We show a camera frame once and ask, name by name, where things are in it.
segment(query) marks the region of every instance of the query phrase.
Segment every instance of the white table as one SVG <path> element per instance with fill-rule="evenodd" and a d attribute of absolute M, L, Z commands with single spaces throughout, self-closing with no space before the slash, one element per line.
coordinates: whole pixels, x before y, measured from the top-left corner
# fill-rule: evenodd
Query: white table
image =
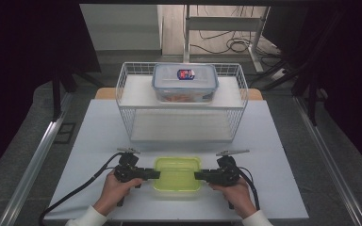
<path fill-rule="evenodd" d="M 301 195 L 265 101 L 250 101 L 232 143 L 130 143 L 115 101 L 92 100 L 51 204 L 84 184 L 119 147 L 139 151 L 138 167 L 152 168 L 158 156 L 198 156 L 202 169 L 218 167 L 215 153 L 249 149 L 234 155 L 254 176 L 260 206 L 268 218 L 308 218 Z M 110 166 L 117 166 L 118 158 Z M 71 197 L 46 219 L 79 218 L 99 198 L 105 173 Z M 202 182 L 196 192 L 159 192 L 153 181 L 132 189 L 123 207 L 109 216 L 119 221 L 229 221 L 240 217 L 218 191 Z"/>

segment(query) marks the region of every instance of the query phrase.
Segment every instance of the black curtain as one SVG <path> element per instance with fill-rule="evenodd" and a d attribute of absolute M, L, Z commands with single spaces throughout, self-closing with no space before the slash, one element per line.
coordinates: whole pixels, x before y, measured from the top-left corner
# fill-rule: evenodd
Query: black curtain
<path fill-rule="evenodd" d="M 0 157 L 55 70 L 100 72 L 79 5 L 0 1 Z"/>
<path fill-rule="evenodd" d="M 326 109 L 362 153 L 362 1 L 346 11 L 317 73 L 328 94 Z"/>

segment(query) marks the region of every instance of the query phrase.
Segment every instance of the wire basket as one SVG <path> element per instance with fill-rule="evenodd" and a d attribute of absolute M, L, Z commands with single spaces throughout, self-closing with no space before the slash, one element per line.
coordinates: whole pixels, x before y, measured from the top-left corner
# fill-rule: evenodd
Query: wire basket
<path fill-rule="evenodd" d="M 248 103 L 239 64 L 212 64 L 219 78 L 207 105 L 163 104 L 152 88 L 155 62 L 125 62 L 116 87 L 117 105 L 132 142 L 232 142 Z"/>

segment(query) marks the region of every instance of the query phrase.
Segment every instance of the sleeve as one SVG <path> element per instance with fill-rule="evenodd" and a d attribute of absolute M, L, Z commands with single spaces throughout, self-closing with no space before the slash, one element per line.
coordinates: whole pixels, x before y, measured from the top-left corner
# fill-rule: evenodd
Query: sleeve
<path fill-rule="evenodd" d="M 87 212 L 77 219 L 70 219 L 66 226 L 100 226 L 107 221 L 107 217 L 99 214 L 92 206 L 88 207 Z"/>
<path fill-rule="evenodd" d="M 264 213 L 259 210 L 242 221 L 243 226 L 272 226 Z"/>

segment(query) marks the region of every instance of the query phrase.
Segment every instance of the human hand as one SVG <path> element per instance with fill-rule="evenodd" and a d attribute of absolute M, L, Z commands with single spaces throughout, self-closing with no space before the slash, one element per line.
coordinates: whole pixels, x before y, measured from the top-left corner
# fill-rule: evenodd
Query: human hand
<path fill-rule="evenodd" d="M 218 186 L 209 184 L 213 190 L 219 190 L 223 196 L 234 205 L 235 211 L 241 218 L 247 218 L 257 210 L 249 195 L 249 186 L 243 178 L 239 178 L 234 186 Z"/>
<path fill-rule="evenodd" d="M 112 170 L 107 175 L 101 197 L 93 208 L 100 214 L 107 216 L 116 207 L 117 202 L 129 194 L 131 187 L 138 186 L 141 183 L 141 178 L 135 178 L 129 182 L 121 183 L 116 179 L 114 170 Z"/>

